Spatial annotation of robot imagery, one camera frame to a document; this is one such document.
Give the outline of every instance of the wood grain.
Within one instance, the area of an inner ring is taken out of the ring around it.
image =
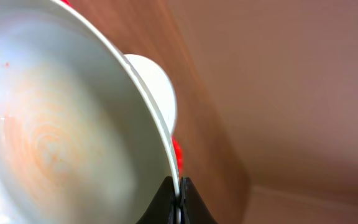
[[[73,0],[72,5],[125,54],[157,62],[177,94],[175,137],[184,152],[184,173],[192,178],[219,223],[240,223],[248,176],[201,83],[164,0]]]
[[[358,204],[358,2],[168,1],[252,183]]]
[[[244,224],[355,224],[358,206],[252,187]]]

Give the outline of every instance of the red object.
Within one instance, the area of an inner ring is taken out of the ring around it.
[[[67,0],[61,0],[61,1],[71,6],[69,1]],[[179,175],[181,175],[181,170],[183,168],[183,160],[182,160],[183,155],[182,155],[181,147],[178,141],[176,141],[173,137],[172,137],[172,143],[173,143],[173,149],[175,150],[175,155],[177,156]]]
[[[67,0],[62,0],[62,2],[64,2],[64,3],[68,4],[69,6],[71,6],[70,2],[67,1]]]

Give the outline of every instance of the brown wall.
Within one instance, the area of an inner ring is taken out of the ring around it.
[[[325,223],[358,223],[358,207],[257,187],[244,219],[244,224]]]
[[[168,1],[252,181],[358,203],[358,1]]]

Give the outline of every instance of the orange stain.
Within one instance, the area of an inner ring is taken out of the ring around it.
[[[11,66],[11,64],[9,62],[6,62],[5,64],[2,65],[4,68],[9,68]]]

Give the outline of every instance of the black holder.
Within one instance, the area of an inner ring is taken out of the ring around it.
[[[172,177],[166,177],[137,224],[217,224],[189,177],[180,179],[180,198],[176,198]]]

